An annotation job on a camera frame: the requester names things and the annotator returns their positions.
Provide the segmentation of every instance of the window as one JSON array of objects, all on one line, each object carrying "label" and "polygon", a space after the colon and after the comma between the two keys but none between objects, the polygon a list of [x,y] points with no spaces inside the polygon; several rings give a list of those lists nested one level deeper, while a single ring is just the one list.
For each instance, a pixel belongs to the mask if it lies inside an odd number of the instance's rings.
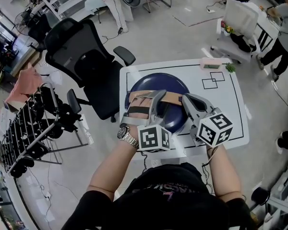
[{"label": "window", "polygon": [[12,32],[13,28],[14,24],[0,12],[0,35],[9,41],[14,41],[17,38],[17,35]]}]

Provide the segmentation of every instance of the desk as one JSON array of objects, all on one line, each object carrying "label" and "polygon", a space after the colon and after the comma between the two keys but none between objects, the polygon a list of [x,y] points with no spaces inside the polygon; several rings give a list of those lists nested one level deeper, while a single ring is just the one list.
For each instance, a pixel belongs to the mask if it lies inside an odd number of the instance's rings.
[{"label": "desk", "polygon": [[[260,45],[261,51],[264,51],[270,45],[273,39],[276,39],[278,37],[279,26],[274,21],[269,20],[267,18],[266,12],[261,11],[261,9],[255,3],[246,2],[244,4],[258,13],[257,25],[262,30],[258,38],[258,43]],[[271,39],[268,42],[268,44],[264,47],[264,44],[268,37],[270,37]]]},{"label": "desk", "polygon": [[[225,69],[225,63],[230,59],[221,58],[224,63],[218,72],[202,70],[199,59],[176,60],[123,67],[120,70],[120,120],[125,109],[127,91],[142,77],[156,72],[174,75],[186,84],[190,93],[208,99],[214,107],[219,107],[234,123],[230,140],[224,143],[226,149],[245,145],[249,142],[249,129],[246,118],[243,97],[235,73]],[[170,159],[206,154],[205,146],[196,147],[191,136],[192,122],[187,120],[183,130],[172,136],[170,151],[147,153],[148,159]],[[142,160],[136,153],[134,160]]]}]

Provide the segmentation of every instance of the blue bowl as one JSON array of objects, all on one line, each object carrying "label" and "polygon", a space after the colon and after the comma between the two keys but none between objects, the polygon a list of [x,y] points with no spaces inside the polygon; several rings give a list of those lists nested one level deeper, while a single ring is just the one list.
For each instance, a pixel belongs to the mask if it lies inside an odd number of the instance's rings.
[{"label": "blue bowl", "polygon": [[[190,93],[187,86],[177,77],[167,73],[152,73],[138,80],[131,90],[127,92],[125,98],[125,108],[130,105],[129,96],[131,92],[141,90],[167,90],[178,94]],[[188,117],[182,106],[175,104],[162,103],[159,107],[160,112],[164,113],[164,128],[172,134],[180,131]]]}]

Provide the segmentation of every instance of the shoe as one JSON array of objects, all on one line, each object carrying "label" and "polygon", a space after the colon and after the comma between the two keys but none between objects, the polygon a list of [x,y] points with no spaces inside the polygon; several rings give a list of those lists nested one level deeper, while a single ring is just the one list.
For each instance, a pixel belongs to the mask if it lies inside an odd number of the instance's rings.
[{"label": "shoe", "polygon": [[256,55],[256,61],[258,63],[258,67],[259,67],[260,70],[263,70],[264,69],[264,64],[261,63],[260,60],[261,60],[261,57],[259,57],[259,55]]},{"label": "shoe", "polygon": [[270,66],[270,69],[271,69],[272,78],[273,78],[274,82],[276,82],[278,80],[279,76],[274,73],[273,65]]},{"label": "shoe", "polygon": [[283,153],[283,148],[281,148],[278,145],[278,139],[275,140],[275,146],[276,146],[276,150],[277,150],[278,154],[282,154]]}]

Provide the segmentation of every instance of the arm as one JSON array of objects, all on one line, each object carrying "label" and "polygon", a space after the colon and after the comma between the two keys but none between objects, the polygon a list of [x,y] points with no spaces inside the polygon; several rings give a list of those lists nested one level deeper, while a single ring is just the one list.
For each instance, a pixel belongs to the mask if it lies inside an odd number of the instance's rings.
[{"label": "arm", "polygon": [[[214,149],[207,151],[212,155]],[[223,145],[220,145],[210,161],[210,171],[216,196],[224,202],[242,198],[241,182]]]},{"label": "arm", "polygon": [[[151,106],[151,99],[138,98],[131,103],[131,106]],[[147,114],[132,113],[130,117],[148,118]],[[137,126],[130,126],[130,134],[138,139]],[[91,183],[88,186],[88,191],[95,190],[107,195],[113,201],[114,193],[120,186],[128,165],[136,153],[136,148],[125,141],[119,141],[116,148],[97,168]]]}]

